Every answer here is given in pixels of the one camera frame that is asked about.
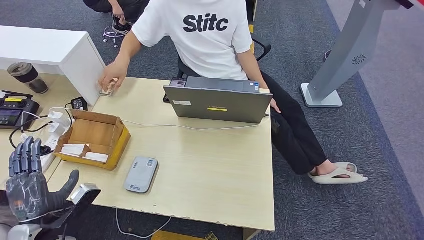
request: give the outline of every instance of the gray laptop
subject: gray laptop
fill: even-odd
[[[163,89],[178,117],[259,124],[272,94],[255,81],[189,77]]]

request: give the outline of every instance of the robotic hand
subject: robotic hand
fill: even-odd
[[[74,170],[60,191],[49,192],[40,159],[41,143],[39,138],[34,141],[30,136],[9,158],[11,178],[6,183],[6,194],[10,209],[20,223],[61,210],[79,180],[79,171]]]

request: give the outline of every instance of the yellow sticker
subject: yellow sticker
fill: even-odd
[[[221,111],[221,112],[227,112],[228,111],[227,109],[224,109],[224,108],[214,108],[214,107],[208,107],[207,109],[211,110],[211,111]]]
[[[5,102],[22,102],[22,98],[6,98]]]

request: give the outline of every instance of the speaker grille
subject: speaker grille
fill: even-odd
[[[358,55],[352,59],[353,65],[359,65],[367,60],[367,56],[364,54]]]

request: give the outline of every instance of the travel mug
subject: travel mug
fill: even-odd
[[[36,94],[44,94],[49,90],[49,87],[31,63],[17,62],[9,66],[7,71]]]

